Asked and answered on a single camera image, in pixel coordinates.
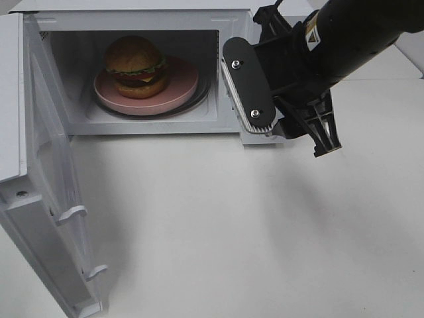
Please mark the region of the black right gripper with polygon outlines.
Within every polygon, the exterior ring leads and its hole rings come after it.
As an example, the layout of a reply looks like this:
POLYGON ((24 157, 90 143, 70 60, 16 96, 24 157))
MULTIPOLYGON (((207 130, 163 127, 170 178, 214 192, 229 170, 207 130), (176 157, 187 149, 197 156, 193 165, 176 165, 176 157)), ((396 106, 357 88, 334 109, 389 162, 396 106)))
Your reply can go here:
POLYGON ((278 70, 271 84, 277 109, 284 116, 288 139, 308 134, 315 143, 314 157, 341 148, 335 123, 330 87, 333 84, 307 60, 305 26, 291 26, 279 12, 283 0, 260 7, 253 21, 261 26, 258 44, 277 43, 282 49, 278 70))

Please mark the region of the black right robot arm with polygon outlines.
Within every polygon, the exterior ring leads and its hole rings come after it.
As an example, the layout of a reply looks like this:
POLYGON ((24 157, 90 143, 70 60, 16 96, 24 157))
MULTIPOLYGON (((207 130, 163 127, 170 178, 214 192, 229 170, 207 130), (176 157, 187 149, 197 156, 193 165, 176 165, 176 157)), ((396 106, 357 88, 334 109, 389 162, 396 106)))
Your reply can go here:
POLYGON ((326 2, 290 25, 278 4, 259 8, 262 28, 254 50, 288 139, 309 135, 315 156, 341 147, 331 88, 393 45, 401 34, 423 30, 422 1, 326 2))

